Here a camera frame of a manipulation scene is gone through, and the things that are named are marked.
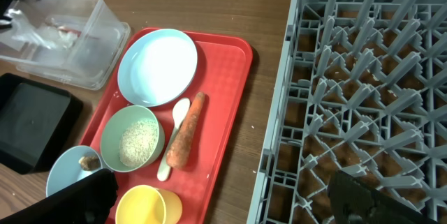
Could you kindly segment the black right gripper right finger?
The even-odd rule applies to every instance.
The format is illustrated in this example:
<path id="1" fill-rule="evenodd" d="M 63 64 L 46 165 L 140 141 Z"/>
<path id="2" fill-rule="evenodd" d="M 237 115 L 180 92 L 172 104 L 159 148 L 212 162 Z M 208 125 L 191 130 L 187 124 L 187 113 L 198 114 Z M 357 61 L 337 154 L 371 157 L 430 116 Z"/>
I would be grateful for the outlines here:
<path id="1" fill-rule="evenodd" d="M 328 197 L 337 224 L 437 224 L 341 170 L 331 175 Z"/>

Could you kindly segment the white plastic spoon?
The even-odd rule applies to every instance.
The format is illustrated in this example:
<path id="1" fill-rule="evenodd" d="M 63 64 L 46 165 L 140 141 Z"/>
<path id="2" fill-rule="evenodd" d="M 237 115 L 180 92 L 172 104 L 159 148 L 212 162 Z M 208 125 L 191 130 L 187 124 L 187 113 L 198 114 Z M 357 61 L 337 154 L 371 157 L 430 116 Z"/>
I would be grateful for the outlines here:
<path id="1" fill-rule="evenodd" d="M 167 155 L 168 155 L 168 150 L 169 150 L 171 144 L 174 142 L 177 132 L 180 129 L 182 122 L 184 121 L 184 119 L 189 111 L 190 105 L 191 105 L 191 102 L 188 98 L 181 98 L 180 100 L 177 101 L 177 103 L 175 104 L 175 106 L 173 108 L 172 116 L 173 116 L 174 126 L 173 126 L 173 131 L 171 133 L 168 145 L 167 145 L 166 150 L 163 154 L 163 157 L 161 159 L 159 169 L 157 172 L 157 179 L 159 181 L 166 181 L 168 179 L 168 177 L 170 176 L 171 167 L 167 164 L 167 160 L 166 160 Z"/>

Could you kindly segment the yellow plastic cup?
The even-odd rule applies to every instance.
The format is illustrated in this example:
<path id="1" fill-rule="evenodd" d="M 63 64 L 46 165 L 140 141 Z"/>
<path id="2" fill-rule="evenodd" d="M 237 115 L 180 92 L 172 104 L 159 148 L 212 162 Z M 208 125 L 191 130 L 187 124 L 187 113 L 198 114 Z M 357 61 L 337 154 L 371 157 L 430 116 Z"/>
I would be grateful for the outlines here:
<path id="1" fill-rule="evenodd" d="M 183 212 L 182 201 L 171 191 L 148 185 L 134 186 L 121 198 L 116 224 L 176 224 Z"/>

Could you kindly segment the black waste tray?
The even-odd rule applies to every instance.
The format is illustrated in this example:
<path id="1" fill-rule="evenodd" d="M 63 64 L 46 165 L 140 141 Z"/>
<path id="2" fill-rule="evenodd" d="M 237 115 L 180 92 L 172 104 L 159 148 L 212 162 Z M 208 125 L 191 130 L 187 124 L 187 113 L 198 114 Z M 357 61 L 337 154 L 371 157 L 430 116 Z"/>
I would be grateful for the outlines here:
<path id="1" fill-rule="evenodd" d="M 70 92 L 12 73 L 1 76 L 1 164 L 19 174 L 48 171 L 83 109 Z"/>

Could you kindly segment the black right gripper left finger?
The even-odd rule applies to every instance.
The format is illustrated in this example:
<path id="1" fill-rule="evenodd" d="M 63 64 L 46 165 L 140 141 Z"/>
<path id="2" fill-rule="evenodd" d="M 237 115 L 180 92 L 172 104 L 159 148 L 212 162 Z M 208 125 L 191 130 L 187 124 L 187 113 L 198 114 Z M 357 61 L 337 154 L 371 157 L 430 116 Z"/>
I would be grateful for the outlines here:
<path id="1" fill-rule="evenodd" d="M 117 200 L 115 174 L 101 169 L 26 209 L 3 224 L 105 223 Z"/>

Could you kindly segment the white rice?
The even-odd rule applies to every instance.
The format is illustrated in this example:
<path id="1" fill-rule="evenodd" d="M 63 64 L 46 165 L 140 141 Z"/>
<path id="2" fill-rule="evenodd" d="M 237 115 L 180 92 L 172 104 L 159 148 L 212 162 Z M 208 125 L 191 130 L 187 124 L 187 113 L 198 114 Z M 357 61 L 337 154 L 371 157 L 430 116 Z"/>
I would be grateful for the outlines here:
<path id="1" fill-rule="evenodd" d="M 143 119 L 132 123 L 120 140 L 120 161 L 127 167 L 142 165 L 152 155 L 158 138 L 158 124 L 154 120 Z"/>

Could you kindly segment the red snack wrapper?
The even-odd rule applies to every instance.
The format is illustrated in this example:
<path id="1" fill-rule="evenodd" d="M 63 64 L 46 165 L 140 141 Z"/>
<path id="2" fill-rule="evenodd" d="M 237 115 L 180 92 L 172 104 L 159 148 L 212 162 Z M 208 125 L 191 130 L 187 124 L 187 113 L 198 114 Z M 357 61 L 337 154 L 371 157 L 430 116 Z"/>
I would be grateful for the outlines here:
<path id="1" fill-rule="evenodd" d="M 69 28 L 64 24 L 57 24 L 54 22 L 46 22 L 45 24 L 50 27 L 50 35 L 53 38 L 79 38 L 82 34 L 81 31 Z"/>

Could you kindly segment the brown food scrap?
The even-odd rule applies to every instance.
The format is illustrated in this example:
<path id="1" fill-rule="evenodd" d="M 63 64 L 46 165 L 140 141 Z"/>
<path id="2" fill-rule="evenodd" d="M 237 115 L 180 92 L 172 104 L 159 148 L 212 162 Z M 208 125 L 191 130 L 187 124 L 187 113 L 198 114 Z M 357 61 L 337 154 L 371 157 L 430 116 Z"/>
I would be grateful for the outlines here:
<path id="1" fill-rule="evenodd" d="M 98 156 L 83 156 L 78 162 L 84 171 L 94 171 L 101 167 L 101 162 Z"/>

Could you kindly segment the orange carrot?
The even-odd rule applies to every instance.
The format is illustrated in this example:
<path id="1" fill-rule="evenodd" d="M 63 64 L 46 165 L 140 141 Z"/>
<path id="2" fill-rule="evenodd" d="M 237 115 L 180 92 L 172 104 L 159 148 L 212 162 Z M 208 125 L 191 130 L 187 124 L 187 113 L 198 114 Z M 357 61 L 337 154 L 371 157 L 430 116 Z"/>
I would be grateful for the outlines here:
<path id="1" fill-rule="evenodd" d="M 168 150 L 166 162 L 170 167 L 181 170 L 188 163 L 193 137 L 204 102 L 205 94 L 203 92 L 198 92 L 184 118 L 174 142 Z"/>

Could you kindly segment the green bowl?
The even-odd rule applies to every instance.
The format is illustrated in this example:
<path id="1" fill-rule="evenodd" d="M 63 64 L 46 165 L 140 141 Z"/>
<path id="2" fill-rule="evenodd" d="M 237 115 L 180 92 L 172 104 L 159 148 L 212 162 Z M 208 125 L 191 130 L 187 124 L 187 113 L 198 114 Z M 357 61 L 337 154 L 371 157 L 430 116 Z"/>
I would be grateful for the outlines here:
<path id="1" fill-rule="evenodd" d="M 124 131 L 134 122 L 151 119 L 158 124 L 159 138 L 155 149 L 149 159 L 140 166 L 127 167 L 120 161 L 119 144 Z M 105 163 L 116 172 L 132 172 L 152 164 L 163 151 L 165 144 L 164 129 L 152 111 L 146 107 L 132 105 L 116 112 L 105 125 L 101 136 L 100 150 Z"/>

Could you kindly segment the large light blue plate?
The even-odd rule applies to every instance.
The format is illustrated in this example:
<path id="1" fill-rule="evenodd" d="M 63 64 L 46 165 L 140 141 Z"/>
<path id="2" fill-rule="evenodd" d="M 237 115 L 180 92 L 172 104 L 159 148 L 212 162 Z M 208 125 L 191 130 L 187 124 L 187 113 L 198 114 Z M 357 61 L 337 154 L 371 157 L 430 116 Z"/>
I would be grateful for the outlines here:
<path id="1" fill-rule="evenodd" d="M 118 87 L 134 105 L 156 107 L 179 97 L 191 84 L 198 65 L 193 40 L 176 29 L 159 29 L 137 39 L 125 52 Z"/>

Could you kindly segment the red plastic tray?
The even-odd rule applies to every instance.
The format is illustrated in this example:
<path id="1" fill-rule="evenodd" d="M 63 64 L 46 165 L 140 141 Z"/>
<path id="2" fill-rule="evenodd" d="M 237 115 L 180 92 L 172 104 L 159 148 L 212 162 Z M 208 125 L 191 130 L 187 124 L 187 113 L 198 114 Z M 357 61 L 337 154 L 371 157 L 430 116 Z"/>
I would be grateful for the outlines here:
<path id="1" fill-rule="evenodd" d="M 198 70 L 180 98 L 193 100 L 199 91 L 207 95 L 195 131 L 188 165 L 185 170 L 173 170 L 167 181 L 159 181 L 156 178 L 161 158 L 135 172 L 116 172 L 118 199 L 105 223 L 115 223 L 119 200 L 128 189 L 141 184 L 166 189 L 179 196 L 183 211 L 178 223 L 203 223 L 205 219 L 253 54 L 251 46 L 241 38 L 184 32 L 198 49 Z M 81 145 L 89 145 L 98 152 L 101 134 L 108 120 L 114 113 L 133 103 L 128 102 L 119 92 L 117 74 L 118 68 L 113 72 L 80 140 Z M 166 141 L 172 133 L 172 109 L 176 102 L 177 99 L 150 108 L 164 129 Z"/>

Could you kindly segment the small light blue bowl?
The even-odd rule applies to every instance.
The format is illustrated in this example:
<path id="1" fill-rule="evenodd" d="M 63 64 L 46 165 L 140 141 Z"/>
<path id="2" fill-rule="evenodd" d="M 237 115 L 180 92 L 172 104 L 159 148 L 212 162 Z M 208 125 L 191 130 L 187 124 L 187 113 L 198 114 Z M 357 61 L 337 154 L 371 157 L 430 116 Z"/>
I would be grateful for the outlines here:
<path id="1" fill-rule="evenodd" d="M 101 162 L 101 167 L 94 171 L 82 170 L 78 161 L 83 156 L 98 156 Z M 85 145 L 71 147 L 60 155 L 52 166 L 47 178 L 46 196 L 49 197 L 103 168 L 106 168 L 103 159 L 100 154 L 91 147 Z"/>

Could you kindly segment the grey dishwasher rack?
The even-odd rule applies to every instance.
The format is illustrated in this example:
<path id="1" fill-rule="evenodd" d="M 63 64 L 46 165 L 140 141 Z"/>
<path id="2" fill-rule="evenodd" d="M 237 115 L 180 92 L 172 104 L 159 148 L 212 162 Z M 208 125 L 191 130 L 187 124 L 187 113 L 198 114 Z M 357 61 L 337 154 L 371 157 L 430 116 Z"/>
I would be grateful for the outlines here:
<path id="1" fill-rule="evenodd" d="M 333 223 L 334 171 L 446 222 L 446 0 L 291 0 L 249 223 Z"/>

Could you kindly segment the clear plastic bin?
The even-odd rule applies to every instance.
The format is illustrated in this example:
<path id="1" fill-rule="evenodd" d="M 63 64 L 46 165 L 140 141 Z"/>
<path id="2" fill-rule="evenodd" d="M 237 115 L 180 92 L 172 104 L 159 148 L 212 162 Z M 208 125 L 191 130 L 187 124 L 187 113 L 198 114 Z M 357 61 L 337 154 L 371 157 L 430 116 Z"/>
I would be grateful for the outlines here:
<path id="1" fill-rule="evenodd" d="M 1 11 L 21 10 L 32 25 L 64 24 L 82 32 L 67 50 L 12 41 L 1 32 L 1 59 L 24 73 L 99 90 L 107 81 L 130 34 L 104 0 L 13 0 Z"/>

